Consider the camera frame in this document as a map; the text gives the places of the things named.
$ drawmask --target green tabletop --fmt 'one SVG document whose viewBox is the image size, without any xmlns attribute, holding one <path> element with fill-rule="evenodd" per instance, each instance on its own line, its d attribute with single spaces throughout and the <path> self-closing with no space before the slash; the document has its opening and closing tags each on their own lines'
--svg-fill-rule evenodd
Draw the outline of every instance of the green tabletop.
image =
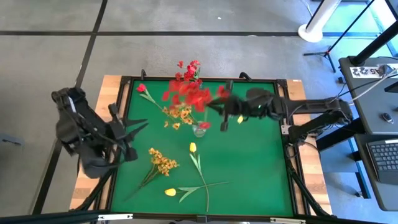
<svg viewBox="0 0 398 224">
<path fill-rule="evenodd" d="M 160 105 L 168 81 L 135 81 L 128 110 L 129 119 L 147 118 L 149 125 L 137 136 L 132 145 L 138 160 L 124 163 L 119 169 L 111 203 L 112 212 L 173 213 L 208 215 L 267 215 L 292 216 L 287 172 L 285 168 L 279 123 L 269 118 L 249 119 L 238 124 L 229 120 L 227 132 L 220 131 L 222 117 L 209 110 L 212 127 L 202 138 L 197 138 L 190 125 L 179 130 L 164 128 L 164 115 L 158 107 L 139 96 L 136 88 L 146 85 L 149 93 Z M 205 82 L 204 87 L 216 92 L 224 82 Z M 244 97 L 246 90 L 258 87 L 274 92 L 271 83 L 234 83 L 233 93 Z M 196 119 L 203 114 L 195 114 Z M 164 190 L 177 187 L 196 187 L 202 180 L 189 156 L 189 145 L 197 144 L 201 168 L 207 184 L 230 182 L 209 187 L 210 206 L 206 213 L 206 190 L 199 189 L 179 203 L 182 195 L 166 196 Z M 140 184 L 152 164 L 150 148 L 175 159 L 180 166 L 170 171 L 170 177 L 159 176 L 136 193 L 126 197 Z"/>
</svg>

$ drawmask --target glass vase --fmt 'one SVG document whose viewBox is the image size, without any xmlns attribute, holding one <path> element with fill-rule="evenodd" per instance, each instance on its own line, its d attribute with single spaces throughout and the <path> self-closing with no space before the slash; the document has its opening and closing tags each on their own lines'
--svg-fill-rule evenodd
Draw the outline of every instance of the glass vase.
<svg viewBox="0 0 398 224">
<path fill-rule="evenodd" d="M 198 138 L 202 138 L 206 134 L 206 130 L 199 127 L 201 123 L 202 121 L 199 121 L 198 125 L 192 125 L 193 134 Z"/>
</svg>

